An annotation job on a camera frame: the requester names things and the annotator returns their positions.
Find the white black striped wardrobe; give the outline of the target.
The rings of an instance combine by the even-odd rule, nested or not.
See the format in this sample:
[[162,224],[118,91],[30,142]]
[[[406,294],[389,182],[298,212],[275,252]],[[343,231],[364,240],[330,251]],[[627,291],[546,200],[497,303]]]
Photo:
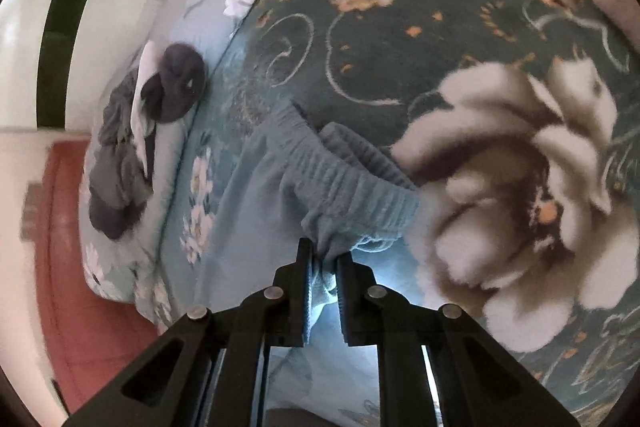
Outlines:
[[86,130],[164,0],[1,0],[1,127]]

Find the black rolled garment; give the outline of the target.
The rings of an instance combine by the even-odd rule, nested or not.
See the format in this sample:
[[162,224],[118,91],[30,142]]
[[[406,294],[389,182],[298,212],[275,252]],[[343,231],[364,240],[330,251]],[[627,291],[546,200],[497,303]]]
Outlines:
[[170,124],[189,113],[206,83],[205,64],[196,49],[173,43],[160,56],[158,73],[142,90],[146,115],[157,124]]

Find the white garment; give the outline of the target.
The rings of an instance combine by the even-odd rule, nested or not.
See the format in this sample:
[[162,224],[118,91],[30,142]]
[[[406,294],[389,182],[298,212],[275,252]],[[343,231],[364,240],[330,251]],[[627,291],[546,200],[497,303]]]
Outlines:
[[149,138],[155,129],[155,124],[145,113],[142,90],[149,80],[158,73],[158,64],[160,64],[160,47],[155,42],[148,41],[145,43],[140,56],[130,113],[131,143],[136,150],[137,158],[140,161],[146,179],[150,177],[150,168],[145,140]]

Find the light blue pants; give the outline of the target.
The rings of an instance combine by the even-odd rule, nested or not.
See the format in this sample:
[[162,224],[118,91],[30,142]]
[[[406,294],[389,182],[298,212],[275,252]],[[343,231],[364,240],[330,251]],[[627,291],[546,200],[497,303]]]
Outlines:
[[215,213],[195,299],[214,311],[232,308],[293,262],[302,239],[314,245],[310,341],[277,354],[270,409],[378,425],[376,353],[344,343],[332,265],[347,251],[399,265],[399,241],[418,208],[416,189],[390,158],[341,124],[314,129],[293,103],[247,140]]

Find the wooden headboard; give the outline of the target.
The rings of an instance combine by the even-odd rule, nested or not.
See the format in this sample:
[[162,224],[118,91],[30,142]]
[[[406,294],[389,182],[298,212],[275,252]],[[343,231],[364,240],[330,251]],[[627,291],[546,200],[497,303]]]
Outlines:
[[54,387],[77,411],[157,338],[129,303],[90,291],[79,242],[86,141],[54,143],[42,177],[35,235],[37,305]]

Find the teal floral bed blanket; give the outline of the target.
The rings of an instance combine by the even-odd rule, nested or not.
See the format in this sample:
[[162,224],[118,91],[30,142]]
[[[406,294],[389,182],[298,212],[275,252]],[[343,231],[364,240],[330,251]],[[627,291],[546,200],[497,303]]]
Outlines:
[[579,424],[639,364],[639,55],[605,0],[256,0],[209,75],[160,241],[182,311],[243,147],[285,103],[416,189],[412,303],[457,303]]

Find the grey daisy print duvet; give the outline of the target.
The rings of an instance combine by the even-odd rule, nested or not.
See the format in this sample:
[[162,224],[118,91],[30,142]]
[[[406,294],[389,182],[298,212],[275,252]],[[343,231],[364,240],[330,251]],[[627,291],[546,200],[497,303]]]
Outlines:
[[171,294],[168,275],[160,262],[160,240],[179,165],[192,128],[198,100],[186,116],[170,124],[155,124],[145,140],[153,194],[134,227],[117,241],[93,228],[89,218],[89,173],[96,163],[98,131],[103,109],[127,72],[138,73],[140,56],[148,41],[160,47],[181,42],[192,46],[205,64],[206,82],[256,0],[165,0],[141,49],[116,72],[99,101],[96,123],[85,159],[79,201],[79,237],[82,266],[89,288],[98,296],[130,303],[150,322],[167,326],[182,311]]

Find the dark grey jacket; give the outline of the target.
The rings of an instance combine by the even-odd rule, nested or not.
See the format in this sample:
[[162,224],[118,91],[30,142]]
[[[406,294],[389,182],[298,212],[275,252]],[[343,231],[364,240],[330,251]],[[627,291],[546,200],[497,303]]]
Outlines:
[[89,173],[89,218],[93,228],[117,241],[140,219],[153,194],[130,126],[137,73],[127,72],[103,109],[96,163]]

